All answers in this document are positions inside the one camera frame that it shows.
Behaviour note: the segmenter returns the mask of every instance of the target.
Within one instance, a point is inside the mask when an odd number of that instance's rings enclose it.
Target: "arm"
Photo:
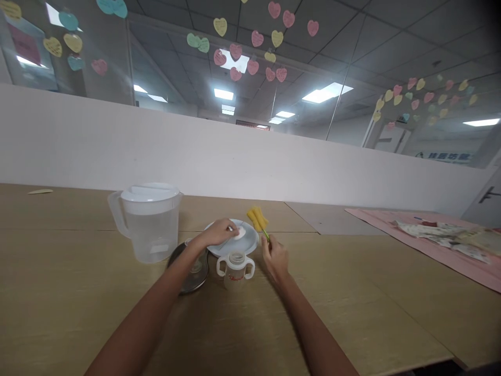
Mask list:
[[[205,247],[221,244],[236,235],[238,228],[232,221],[219,219],[188,243],[118,326],[85,375],[140,375],[155,350],[183,281],[200,253]]]
[[[273,235],[261,238],[263,259],[299,334],[313,376],[358,376],[354,366],[289,274],[289,254]]]

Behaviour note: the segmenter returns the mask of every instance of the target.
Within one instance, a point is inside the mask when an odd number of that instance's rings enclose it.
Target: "ceiling light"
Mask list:
[[[233,100],[233,93],[231,91],[214,89],[214,95],[216,98]]]
[[[142,87],[140,87],[139,85],[134,85],[134,90],[139,91],[139,92],[145,92],[146,94],[148,94],[148,92],[146,90],[144,90]]]
[[[221,53],[226,56],[226,63],[221,65],[221,68],[226,68],[226,69],[231,69],[233,67],[236,68],[237,71],[240,73],[244,74],[245,71],[247,70],[247,63],[249,62],[250,58],[247,56],[240,56],[240,58],[235,61],[231,57],[230,51],[227,50],[221,50]]]
[[[271,124],[280,124],[281,122],[283,122],[285,119],[282,119],[281,117],[274,117],[273,119],[271,119],[268,123],[271,123]]]
[[[308,94],[306,97],[303,98],[304,101],[306,102],[311,102],[311,103],[322,103],[325,102],[328,99],[335,98],[339,94],[341,94],[341,88],[343,90],[343,94],[353,90],[353,88],[349,86],[343,86],[338,83],[332,83],[329,86],[326,86],[322,90],[315,90],[312,91],[310,94]]]
[[[499,119],[488,119],[488,120],[477,120],[474,122],[464,122],[463,124],[473,125],[473,126],[487,126],[487,125],[496,125],[499,122]]]
[[[158,102],[165,102],[165,103],[168,103],[163,97],[158,97],[158,96],[152,96],[150,94],[148,94],[148,97],[150,97],[151,99],[155,100],[155,101],[158,101]]]
[[[281,116],[283,118],[290,118],[291,116],[294,116],[295,114],[292,112],[287,112],[287,111],[280,111],[277,116]]]
[[[51,7],[48,3],[45,3],[45,6],[47,8],[47,13],[49,14],[49,22],[53,25],[64,27],[61,21],[59,21],[59,12]]]

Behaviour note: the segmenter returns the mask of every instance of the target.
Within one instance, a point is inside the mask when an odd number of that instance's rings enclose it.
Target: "plastic pitcher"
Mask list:
[[[151,264],[174,252],[182,196],[177,187],[165,183],[133,185],[108,196],[116,227],[132,240],[138,261]]]

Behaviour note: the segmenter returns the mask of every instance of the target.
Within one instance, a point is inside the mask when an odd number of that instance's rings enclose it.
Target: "table surface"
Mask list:
[[[109,214],[109,192],[27,195],[38,188],[0,184],[0,373],[82,374],[166,262],[134,259]],[[397,240],[322,236],[285,203],[186,198],[181,230],[244,219],[249,204],[263,208],[270,227],[277,222],[271,232],[290,250],[291,274],[361,375],[454,357],[469,367],[499,360],[499,294]],[[179,242],[195,234],[181,231]],[[255,276],[237,294],[209,257],[208,280],[179,298],[145,374],[307,374],[260,248],[250,256]]]

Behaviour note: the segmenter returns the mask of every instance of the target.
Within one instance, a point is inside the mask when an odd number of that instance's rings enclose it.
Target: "pitcher handle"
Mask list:
[[[111,214],[113,214],[113,219],[115,220],[115,224],[120,233],[130,238],[129,229],[125,225],[124,214],[122,213],[122,208],[120,207],[120,201],[118,201],[122,191],[116,191],[108,196],[108,205],[111,209]]]

